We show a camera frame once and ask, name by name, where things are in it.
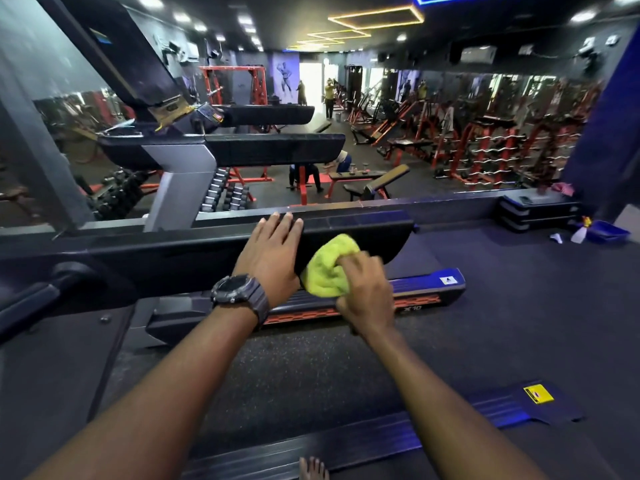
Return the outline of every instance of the air conditioner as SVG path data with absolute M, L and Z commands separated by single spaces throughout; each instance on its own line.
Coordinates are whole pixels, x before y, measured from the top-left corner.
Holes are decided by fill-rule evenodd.
M 485 45 L 483 47 L 467 47 L 462 49 L 460 62 L 466 64 L 493 64 L 497 47 Z

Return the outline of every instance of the microfiber cloth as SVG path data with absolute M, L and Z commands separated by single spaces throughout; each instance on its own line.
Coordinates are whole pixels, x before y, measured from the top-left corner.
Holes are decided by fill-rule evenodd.
M 349 282 L 342 266 L 336 261 L 342 256 L 360 252 L 357 243 L 347 234 L 340 234 L 322 246 L 302 272 L 305 289 L 320 298 L 336 298 L 349 292 Z

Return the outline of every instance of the black rubber flooring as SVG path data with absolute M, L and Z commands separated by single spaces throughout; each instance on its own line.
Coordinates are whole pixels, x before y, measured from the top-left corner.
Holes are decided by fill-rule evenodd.
M 492 223 L 425 230 L 417 238 L 443 266 L 462 270 L 468 290 L 452 306 L 398 319 L 412 348 L 462 394 L 542 378 L 571 395 L 586 413 L 583 423 L 509 432 L 551 478 L 636 478 L 640 246 L 561 246 L 547 233 L 516 235 Z M 411 256 L 420 261 L 415 247 Z M 121 354 L 106 403 L 163 355 Z M 191 456 L 400 409 L 388 375 L 346 325 L 261 333 L 234 361 Z M 372 478 L 425 478 L 420 455 L 379 462 L 379 475 Z

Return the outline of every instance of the doorway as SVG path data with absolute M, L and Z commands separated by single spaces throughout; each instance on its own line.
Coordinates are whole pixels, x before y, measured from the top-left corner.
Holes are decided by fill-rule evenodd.
M 321 63 L 300 63 L 300 80 L 305 84 L 307 94 L 307 104 L 314 106 L 316 112 L 323 110 L 322 94 L 324 85 L 322 83 Z

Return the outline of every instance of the yellow sticker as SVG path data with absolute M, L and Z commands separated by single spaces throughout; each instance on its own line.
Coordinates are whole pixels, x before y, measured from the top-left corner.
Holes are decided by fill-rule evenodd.
M 531 400 L 536 404 L 550 403 L 554 400 L 554 397 L 549 394 L 549 391 L 545 389 L 542 384 L 527 386 L 524 388 L 524 390 L 529 395 Z

